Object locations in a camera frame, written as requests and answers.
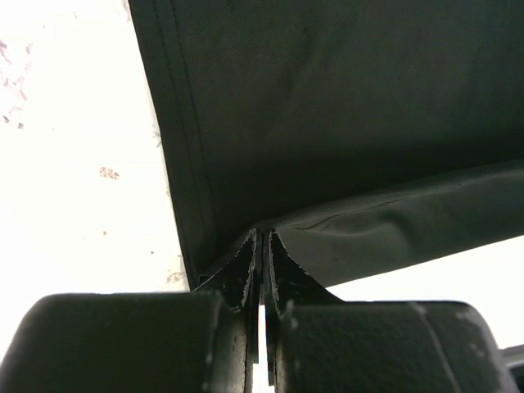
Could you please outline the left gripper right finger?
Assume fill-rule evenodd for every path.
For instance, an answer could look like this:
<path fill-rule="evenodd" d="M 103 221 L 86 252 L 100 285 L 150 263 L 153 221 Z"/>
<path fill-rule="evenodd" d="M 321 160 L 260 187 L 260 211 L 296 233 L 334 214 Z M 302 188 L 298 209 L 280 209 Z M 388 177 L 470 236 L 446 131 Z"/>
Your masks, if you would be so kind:
<path fill-rule="evenodd" d="M 457 301 L 334 296 L 264 235 L 269 384 L 278 392 L 517 392 L 486 323 Z"/>

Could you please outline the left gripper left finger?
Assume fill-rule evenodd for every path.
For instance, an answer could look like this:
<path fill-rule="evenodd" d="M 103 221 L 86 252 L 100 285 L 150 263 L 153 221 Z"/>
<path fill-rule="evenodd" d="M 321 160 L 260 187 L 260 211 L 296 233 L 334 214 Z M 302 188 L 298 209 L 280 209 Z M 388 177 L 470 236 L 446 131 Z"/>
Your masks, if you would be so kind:
<path fill-rule="evenodd" d="M 260 237 L 190 292 L 45 296 L 1 362 L 4 392 L 249 392 Z"/>

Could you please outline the black t shirt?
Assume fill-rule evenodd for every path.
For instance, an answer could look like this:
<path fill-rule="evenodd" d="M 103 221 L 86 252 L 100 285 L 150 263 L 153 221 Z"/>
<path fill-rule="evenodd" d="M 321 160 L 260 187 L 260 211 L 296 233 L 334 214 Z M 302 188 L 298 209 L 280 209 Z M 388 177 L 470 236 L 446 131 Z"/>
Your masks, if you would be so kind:
<path fill-rule="evenodd" d="M 188 281 L 325 286 L 523 233 L 520 1 L 132 1 Z"/>

